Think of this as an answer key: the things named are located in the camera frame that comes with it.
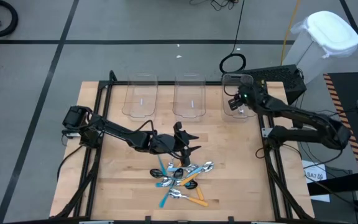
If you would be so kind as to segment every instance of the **orange black striped panel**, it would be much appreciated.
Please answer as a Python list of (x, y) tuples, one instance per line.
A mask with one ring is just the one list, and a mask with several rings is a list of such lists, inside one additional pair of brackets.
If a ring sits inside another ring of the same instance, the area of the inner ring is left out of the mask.
[[(331, 77), (328, 74), (324, 74), (324, 81), (326, 82), (329, 94), (331, 96), (331, 99), (333, 100), (335, 109), (338, 113), (340, 112), (344, 112), (344, 108), (342, 107), (341, 101), (339, 99), (338, 94), (335, 91), (335, 86), (333, 85), (334, 83), (331, 81)], [(341, 119), (343, 125), (347, 128), (349, 128), (349, 130), (352, 133), (352, 136), (349, 140), (349, 143), (351, 145), (351, 148), (353, 150), (354, 153), (354, 157), (356, 158), (357, 161), (357, 165), (358, 165), (358, 143), (357, 143), (357, 139), (354, 136), (354, 132), (352, 130), (351, 125), (349, 124), (349, 120), (346, 117), (345, 113), (341, 113), (339, 114), (339, 119)]]

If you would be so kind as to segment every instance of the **gray floor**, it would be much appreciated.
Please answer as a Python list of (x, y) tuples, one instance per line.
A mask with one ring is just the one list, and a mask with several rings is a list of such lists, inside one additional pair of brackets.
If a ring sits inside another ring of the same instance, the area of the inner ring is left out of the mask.
[[(59, 40), (73, 4), (73, 0), (8, 2), (17, 9), (20, 21), (15, 33), (2, 40)], [(358, 1), (346, 2), (358, 25)], [(283, 40), (295, 3), (296, 0), (246, 0), (239, 39)], [(238, 4), (231, 11), (217, 12), (208, 3), (190, 6), (186, 0), (79, 0), (67, 40), (234, 39), (240, 9)], [(295, 20), (322, 10), (335, 12), (348, 21), (339, 0), (302, 1)], [(3, 9), (0, 15), (9, 18)], [(0, 204), (57, 44), (58, 41), (0, 44)], [(280, 63), (281, 45), (237, 48), (247, 57), (247, 68)], [(76, 103), (82, 81), (107, 79), (110, 69), (119, 80), (134, 72), (155, 73), (160, 80), (173, 80), (175, 74), (188, 72), (219, 80), (219, 62), (231, 49), (231, 44), (64, 45), (4, 221), (48, 217), (64, 150), (60, 143), (61, 122), (67, 108)], [(227, 69), (239, 64), (233, 60)], [(349, 58), (338, 59), (325, 72), (358, 72), (358, 50)], [(334, 110), (322, 76), (307, 87), (302, 108)], [(321, 160), (337, 153), (317, 144), (310, 147)], [(329, 165), (358, 171), (350, 148)]]

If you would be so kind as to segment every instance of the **white plastic bag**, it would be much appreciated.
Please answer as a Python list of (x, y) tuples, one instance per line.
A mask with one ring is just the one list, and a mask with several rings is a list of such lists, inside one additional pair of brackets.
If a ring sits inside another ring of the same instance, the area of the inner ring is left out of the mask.
[[(308, 27), (308, 17), (306, 17), (305, 19), (303, 19), (301, 22), (297, 22), (292, 28), (291, 28), (291, 33), (293, 34), (299, 34), (300, 32), (308, 32), (310, 39), (313, 42), (316, 42), (317, 44), (319, 44), (316, 40), (314, 40), (314, 38), (310, 35), (309, 32), (310, 28)], [(332, 52), (329, 49), (327, 49), (325, 46), (320, 45), (319, 46), (326, 52), (325, 55), (322, 56), (322, 58), (328, 58), (330, 56), (333, 57), (337, 57), (337, 58), (342, 58), (342, 57), (348, 57), (350, 55), (352, 55), (356, 50), (358, 45), (353, 46), (351, 48), (348, 48), (346, 50), (343, 50), (341, 52)]]

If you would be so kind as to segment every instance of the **sticker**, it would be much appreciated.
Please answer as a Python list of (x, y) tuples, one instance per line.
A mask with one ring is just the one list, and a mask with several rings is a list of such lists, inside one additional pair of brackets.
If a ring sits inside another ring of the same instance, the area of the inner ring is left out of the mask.
[[(315, 165), (316, 163), (302, 160), (302, 164), (303, 164), (303, 167), (307, 167), (307, 166)], [(309, 167), (309, 168), (303, 170), (303, 172), (310, 179), (312, 179), (314, 181), (320, 181), (320, 180), (327, 179), (327, 173), (325, 170), (326, 170), (326, 166), (324, 164), (320, 164), (317, 166)], [(310, 180), (310, 179), (306, 178), (306, 183), (312, 182), (312, 180)], [(311, 196), (310, 198), (312, 200), (329, 202), (329, 195), (316, 195), (316, 196)]]

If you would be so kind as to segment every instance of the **plastic bin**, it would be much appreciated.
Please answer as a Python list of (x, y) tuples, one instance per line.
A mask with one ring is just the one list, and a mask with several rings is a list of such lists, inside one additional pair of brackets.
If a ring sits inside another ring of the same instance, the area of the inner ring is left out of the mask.
[(173, 113), (177, 121), (201, 121), (205, 112), (205, 76), (199, 74), (175, 76)]
[(316, 12), (295, 24), (292, 33), (300, 33), (283, 61), (302, 69), (305, 84), (338, 57), (348, 57), (356, 51), (358, 35), (342, 18), (328, 11)]
[(222, 120), (225, 122), (243, 123), (249, 117), (255, 116), (255, 113), (248, 109), (246, 105), (238, 107), (232, 111), (228, 101), (233, 99), (241, 83), (253, 84), (254, 79), (250, 75), (225, 74), (222, 77)]
[(158, 77), (153, 74), (128, 76), (128, 88), (122, 113), (133, 121), (154, 119)]

